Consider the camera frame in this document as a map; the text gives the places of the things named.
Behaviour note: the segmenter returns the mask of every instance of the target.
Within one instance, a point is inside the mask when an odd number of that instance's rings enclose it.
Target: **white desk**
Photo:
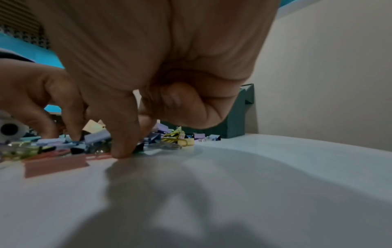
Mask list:
[[[23,178],[1,248],[392,247],[392,153],[266,135]]]

